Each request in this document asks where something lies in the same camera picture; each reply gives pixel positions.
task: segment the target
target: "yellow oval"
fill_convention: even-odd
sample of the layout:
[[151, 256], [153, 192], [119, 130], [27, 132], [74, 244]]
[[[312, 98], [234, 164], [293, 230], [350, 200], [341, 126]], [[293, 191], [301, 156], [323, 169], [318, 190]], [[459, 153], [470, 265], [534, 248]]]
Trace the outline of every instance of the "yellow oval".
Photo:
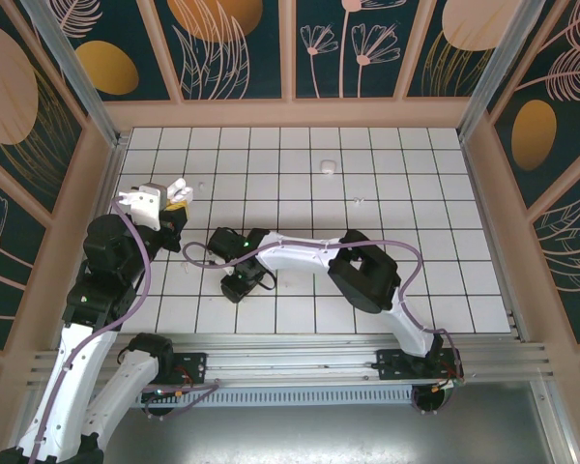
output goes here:
[[483, 51], [495, 48], [521, 0], [448, 0], [443, 10], [443, 34], [455, 48]]
[[550, 154], [557, 134], [557, 117], [541, 100], [528, 101], [518, 111], [511, 134], [511, 151], [516, 164], [525, 171], [539, 167]]
[[0, 143], [15, 145], [37, 120], [39, 91], [26, 53], [0, 29]]
[[167, 0], [167, 5], [181, 26], [194, 37], [206, 42], [229, 42], [232, 36], [227, 33], [221, 38], [223, 21], [218, 2], [228, 21], [234, 17], [244, 35], [253, 31], [260, 22], [262, 0]]
[[125, 95], [137, 88], [139, 75], [131, 58], [116, 45], [91, 41], [75, 54], [95, 88], [110, 95]]

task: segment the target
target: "white tile floor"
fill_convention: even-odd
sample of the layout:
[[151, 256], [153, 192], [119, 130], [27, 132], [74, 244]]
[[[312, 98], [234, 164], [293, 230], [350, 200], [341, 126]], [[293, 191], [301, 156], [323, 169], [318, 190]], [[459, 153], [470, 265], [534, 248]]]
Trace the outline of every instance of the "white tile floor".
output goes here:
[[[334, 160], [336, 173], [320, 173]], [[466, 164], [453, 129], [137, 128], [117, 189], [195, 189], [183, 244], [206, 242], [218, 226], [253, 227], [303, 238], [347, 228], [419, 247], [424, 270], [409, 301], [428, 327], [452, 333], [508, 333], [510, 327]], [[402, 278], [413, 255], [386, 247]], [[194, 257], [203, 258], [202, 251]], [[221, 271], [186, 268], [179, 253], [153, 263], [151, 297], [124, 332], [162, 334], [377, 334], [378, 320], [355, 310], [325, 275], [278, 273], [240, 304], [220, 292]]]

